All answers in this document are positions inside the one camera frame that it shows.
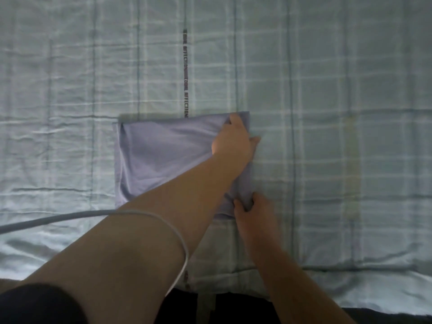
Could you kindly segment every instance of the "lavender folded garment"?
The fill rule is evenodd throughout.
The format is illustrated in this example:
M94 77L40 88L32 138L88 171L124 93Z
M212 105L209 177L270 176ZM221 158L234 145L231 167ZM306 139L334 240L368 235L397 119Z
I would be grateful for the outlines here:
M249 130L249 112L239 113ZM115 124L115 206L162 185L212 155L211 145L230 114ZM249 209L251 164L233 182L215 213L232 218L238 197Z

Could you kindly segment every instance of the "bed sheet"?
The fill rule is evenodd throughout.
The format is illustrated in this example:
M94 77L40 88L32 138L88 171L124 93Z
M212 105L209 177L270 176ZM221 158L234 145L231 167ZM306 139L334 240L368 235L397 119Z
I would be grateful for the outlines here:
M284 248L342 306L430 314L431 21L432 0L0 0L0 224L113 208L113 122L248 110ZM1 236L0 276L99 220ZM234 222L178 287L267 296Z

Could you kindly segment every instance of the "purple fabric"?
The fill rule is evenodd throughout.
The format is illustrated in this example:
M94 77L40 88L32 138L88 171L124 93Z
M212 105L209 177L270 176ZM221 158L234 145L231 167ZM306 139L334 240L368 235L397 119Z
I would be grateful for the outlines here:
M239 113L249 131L249 112ZM181 119L147 120L115 125L115 206L162 185L212 155L212 141L230 114ZM251 164L224 195L216 218L234 216L238 197L252 205Z

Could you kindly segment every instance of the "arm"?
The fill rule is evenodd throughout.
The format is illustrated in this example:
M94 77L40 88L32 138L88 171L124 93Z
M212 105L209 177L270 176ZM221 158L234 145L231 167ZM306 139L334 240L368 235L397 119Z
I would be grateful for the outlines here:
M120 209L153 212L173 224L190 253L196 249L232 181L251 160L238 115L215 138L213 157ZM150 323L184 262L180 241L156 218L109 216L29 276L22 284L63 288L89 323Z
M250 212L234 204L238 230L281 323L354 323L282 250L273 207L263 195L254 193Z

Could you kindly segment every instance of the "white cable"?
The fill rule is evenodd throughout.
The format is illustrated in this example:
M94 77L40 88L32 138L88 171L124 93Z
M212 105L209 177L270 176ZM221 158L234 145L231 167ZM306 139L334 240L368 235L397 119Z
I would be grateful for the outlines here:
M166 293L169 294L170 291L174 288L176 285L178 279L180 278L181 274L185 270L187 266L187 261L189 260L189 249L187 249L187 245L183 237L181 236L178 229L175 228L174 225L172 225L170 222L168 222L166 219L160 217L159 215L156 215L152 212L143 212L139 210L114 210L114 209L108 209L108 210L90 210L90 211L82 211L82 212L71 212L69 214L63 214L63 215L56 215L56 216L50 216L50 217L43 217L38 219L29 220L26 222L18 222L18 223L12 223L0 226L0 234L6 234L10 232L20 231L24 229L31 229L33 227L52 224L52 223L58 223L63 222L66 220L71 219L79 219L79 218L88 218L88 217L98 217L98 216L106 216L106 215L121 215L121 214L129 214L129 215L147 215L150 217L158 218L162 222L164 222L168 227L177 235L177 237L180 239L181 245L184 250L184 264L181 268L180 273L177 275L174 283L172 283L170 289Z

